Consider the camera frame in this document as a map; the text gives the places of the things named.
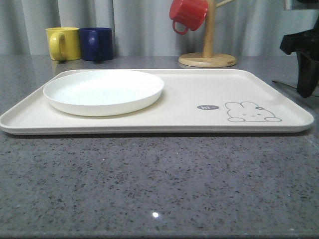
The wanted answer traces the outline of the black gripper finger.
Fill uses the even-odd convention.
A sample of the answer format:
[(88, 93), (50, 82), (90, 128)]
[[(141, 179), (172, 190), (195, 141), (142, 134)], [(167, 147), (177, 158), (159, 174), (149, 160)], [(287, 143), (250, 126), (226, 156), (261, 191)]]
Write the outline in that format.
[(319, 55), (310, 51), (297, 51), (299, 75), (297, 92), (308, 98), (319, 83)]

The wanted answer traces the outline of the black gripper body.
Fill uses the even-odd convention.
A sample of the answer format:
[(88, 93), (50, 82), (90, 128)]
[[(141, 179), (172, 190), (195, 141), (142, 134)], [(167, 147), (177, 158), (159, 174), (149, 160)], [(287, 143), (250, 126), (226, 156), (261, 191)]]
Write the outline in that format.
[(299, 50), (313, 51), (319, 49), (319, 30), (310, 29), (299, 33), (284, 35), (280, 49), (287, 55)]

